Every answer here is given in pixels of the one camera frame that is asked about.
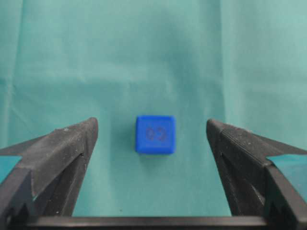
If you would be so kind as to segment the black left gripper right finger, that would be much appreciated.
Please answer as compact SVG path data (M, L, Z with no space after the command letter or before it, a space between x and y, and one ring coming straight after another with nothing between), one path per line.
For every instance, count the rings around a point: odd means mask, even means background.
M272 160L294 165L306 156L304 149L215 119L207 121L206 136L234 217L262 221L270 229L306 229L303 194Z

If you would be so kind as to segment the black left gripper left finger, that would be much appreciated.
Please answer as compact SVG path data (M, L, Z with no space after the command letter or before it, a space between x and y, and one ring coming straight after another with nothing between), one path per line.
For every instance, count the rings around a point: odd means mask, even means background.
M12 167L0 183L0 227L29 216L71 216L98 138L98 121L80 123L0 151Z

